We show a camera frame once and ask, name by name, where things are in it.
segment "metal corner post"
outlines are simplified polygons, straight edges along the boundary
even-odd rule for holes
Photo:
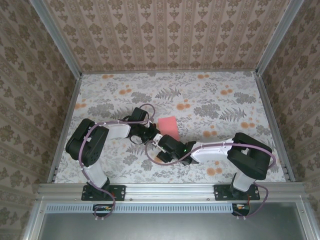
[[[269,122],[270,125],[270,130],[272,133],[272,137],[274,140],[274,144],[275,144],[275,148],[278,152],[279,158],[280,160],[285,164],[286,169],[287,169],[287,173],[289,175],[290,181],[295,182],[295,176],[294,176],[294,172],[291,168],[291,164],[289,162],[289,158],[285,149],[285,145],[284,142],[282,140],[278,125],[277,125],[277,121],[276,121],[276,117],[274,115],[274,112],[272,110],[271,107],[271,103],[270,100],[268,98],[268,94],[267,94],[267,90],[265,88],[265,84],[263,82],[263,79],[260,75],[255,74],[255,81],[256,81],[256,85],[258,87],[259,93],[260,93],[260,97],[261,97],[261,101],[265,110],[265,115],[266,118]]]
[[[67,43],[65,42],[62,34],[59,32],[53,18],[51,17],[44,3],[44,0],[30,0],[30,2],[39,15],[41,21],[43,22],[46,30],[51,35],[55,45],[58,47],[65,62],[68,64],[75,79],[79,79],[81,77],[81,69],[76,59],[74,58],[72,51],[69,49]]]
[[[315,214],[309,202],[303,200],[296,202],[296,207],[301,219],[303,230],[307,240],[320,239],[319,226],[315,218]]]
[[[71,123],[71,119],[72,119],[72,115],[74,113],[74,109],[76,106],[76,102],[77,102],[77,98],[79,95],[79,91],[80,91],[80,86],[81,86],[81,82],[82,79],[79,78],[74,86],[74,90],[72,93],[72,97],[70,100],[70,104],[69,104],[69,108],[68,108],[68,112],[66,113],[65,116],[65,120],[64,120],[64,124],[62,127],[62,132],[59,138],[59,142],[58,145],[56,147],[56,151],[53,157],[53,161],[52,161],[52,165],[51,165],[51,169],[50,169],[50,173],[48,176],[48,180],[47,183],[52,183],[53,179],[54,179],[54,175],[55,175],[55,171],[59,166],[61,157],[62,157],[62,153],[64,151],[64,147],[65,147],[65,143],[66,143],[66,139],[67,139],[67,135],[68,135],[68,130],[69,130],[69,126]]]
[[[256,66],[258,75],[262,75],[262,73],[265,71],[303,2],[304,0],[291,0],[289,2],[287,9],[285,10],[270,42],[268,43],[268,46],[266,47],[258,65]]]

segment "table surface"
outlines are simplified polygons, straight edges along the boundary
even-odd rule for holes
[[[176,72],[90,74],[82,83],[67,140],[84,118],[95,122],[121,119],[135,107],[151,103],[158,118],[175,116],[180,141],[219,142],[243,132],[273,149],[276,165],[266,182],[285,182],[266,113],[252,72]],[[152,114],[151,107],[144,107]],[[129,139],[104,144],[103,171],[112,183],[231,182],[237,168],[225,158],[183,166],[149,161],[144,145]],[[65,151],[55,183],[85,183],[78,161]]]

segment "pink sponge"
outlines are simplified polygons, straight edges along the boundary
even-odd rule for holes
[[[175,140],[180,141],[177,119],[175,116],[159,118],[158,124],[162,135],[169,135]]]

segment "purple cable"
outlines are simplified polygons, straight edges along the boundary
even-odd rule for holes
[[[151,106],[152,109],[153,109],[153,114],[152,114],[152,116],[151,116],[150,118],[148,118],[148,119],[146,119],[146,120],[143,120],[143,121],[130,121],[130,122],[128,122],[128,121],[118,120],[118,121],[98,122],[98,123],[96,123],[95,125],[93,125],[93,126],[90,128],[90,130],[89,130],[89,131],[87,132],[87,134],[85,135],[85,137],[84,137],[84,139],[83,139],[83,142],[82,142],[82,144],[81,144],[81,147],[80,147],[80,150],[79,150],[78,161],[79,161],[79,164],[80,164],[81,171],[82,171],[83,175],[84,175],[85,178],[88,180],[88,183],[90,183],[91,186],[93,186],[95,189],[97,189],[97,190],[99,190],[99,191],[101,191],[101,192],[104,192],[104,193],[108,194],[108,195],[111,197],[111,199],[112,199],[112,209],[111,209],[111,211],[110,211],[106,216],[104,216],[104,218],[109,217],[109,216],[111,215],[111,213],[114,211],[115,206],[116,206],[116,199],[115,199],[115,197],[114,197],[110,192],[108,192],[108,191],[106,191],[106,190],[98,187],[97,185],[95,185],[95,184],[90,180],[90,178],[89,178],[89,176],[87,175],[87,173],[85,172],[85,170],[84,170],[84,166],[85,166],[85,165],[82,163],[82,152],[83,152],[83,150],[84,150],[85,144],[86,144],[89,136],[90,136],[91,133],[93,132],[93,130],[94,130],[96,127],[98,127],[98,126],[110,125],[110,124],[128,124],[128,123],[131,123],[131,124],[142,124],[142,123],[148,122],[149,120],[153,119],[153,117],[154,117],[155,114],[156,114],[156,109],[155,109],[155,107],[154,107],[152,104],[150,104],[150,103],[145,103],[145,104],[141,105],[140,108],[143,107],[143,106],[147,106],[147,105],[148,105],[148,106]],[[97,210],[97,209],[95,209],[95,211],[94,211],[94,216],[95,216],[96,218],[98,218],[98,216],[96,215],[96,210]]]
[[[182,158],[180,158],[179,160],[177,161],[174,161],[174,162],[170,162],[170,163],[159,163],[159,162],[156,162],[154,161],[148,154],[148,145],[154,143],[153,140],[151,141],[148,141],[145,145],[145,155],[147,156],[147,158],[153,162],[154,164],[157,164],[157,165],[160,165],[160,166],[170,166],[170,165],[174,165],[174,164],[177,164],[177,163],[180,163],[183,159],[187,158],[189,155],[191,155],[193,152],[199,150],[199,149],[203,149],[203,148],[210,148],[210,147],[223,147],[223,146],[235,146],[235,147],[244,147],[244,148],[251,148],[251,149],[257,149],[257,150],[260,150],[266,154],[268,154],[271,158],[272,158],[272,163],[269,165],[268,169],[272,168],[275,164],[276,164],[276,157],[271,153],[269,152],[268,150],[262,148],[262,147],[259,147],[259,146],[255,146],[255,145],[250,145],[250,144],[242,144],[242,143],[230,143],[230,142],[226,142],[226,143],[213,143],[213,144],[206,144],[206,145],[202,145],[202,146],[198,146],[196,147],[195,149],[193,149],[192,151],[188,152],[186,155],[184,155]],[[249,217],[252,217],[254,216],[255,214],[257,214],[257,212],[265,205],[267,199],[268,199],[268,195],[269,195],[269,191],[268,189],[265,187],[265,186],[262,186],[262,185],[259,185],[258,183],[254,182],[253,183],[254,185],[256,185],[257,187],[259,188],[263,188],[265,189],[265,197],[261,203],[261,205],[258,207],[258,209],[256,211],[254,211],[254,213],[251,213],[247,216],[243,216],[241,213],[237,212],[237,211],[234,211],[235,213],[237,213],[238,215],[242,216],[243,219],[246,219],[246,218],[249,218]]]
[[[107,214],[106,216],[97,216],[97,210],[98,209],[103,209],[103,208],[105,208],[106,206],[103,206],[103,205],[101,205],[101,206],[96,206],[95,208],[94,208],[94,211],[93,211],[93,215],[95,216],[95,219],[96,220],[98,220],[98,218],[101,218],[102,220],[104,219],[104,218],[107,218],[107,217],[109,217],[109,215],[110,215],[110,213],[111,212],[109,212],[109,215]]]
[[[192,151],[188,152],[186,155],[184,155],[182,158],[180,158],[177,161],[170,162],[170,163],[159,163],[159,162],[156,162],[155,160],[153,160],[148,154],[148,146],[150,144],[152,144],[152,143],[155,143],[155,142],[153,140],[150,140],[150,141],[148,141],[146,143],[145,148],[144,148],[145,149],[145,155],[147,156],[147,158],[151,162],[153,162],[154,164],[160,165],[160,166],[170,166],[170,165],[174,165],[174,164],[180,163],[183,159],[187,158],[189,155],[191,155],[193,152],[195,152],[195,151],[197,151],[199,149],[211,148],[211,147],[223,147],[223,146],[235,146],[235,147],[257,149],[257,150],[260,150],[260,151],[268,154],[273,159],[273,162],[270,164],[268,169],[272,168],[276,164],[276,161],[277,161],[276,157],[271,152],[269,152],[268,150],[266,150],[266,149],[264,149],[262,147],[255,146],[255,145],[250,145],[250,144],[226,142],[226,143],[212,143],[212,144],[205,144],[205,145],[202,145],[202,146],[198,146],[195,149],[193,149]]]

